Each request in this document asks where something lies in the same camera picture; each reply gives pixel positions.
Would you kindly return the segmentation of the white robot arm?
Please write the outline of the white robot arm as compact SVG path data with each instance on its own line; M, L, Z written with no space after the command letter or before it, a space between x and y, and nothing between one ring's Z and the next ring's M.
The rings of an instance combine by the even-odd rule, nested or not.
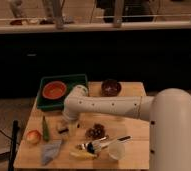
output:
M90 97L83 85L64 100L66 121L103 113L149 123L149 171L191 171L191 95L168 88L155 96Z

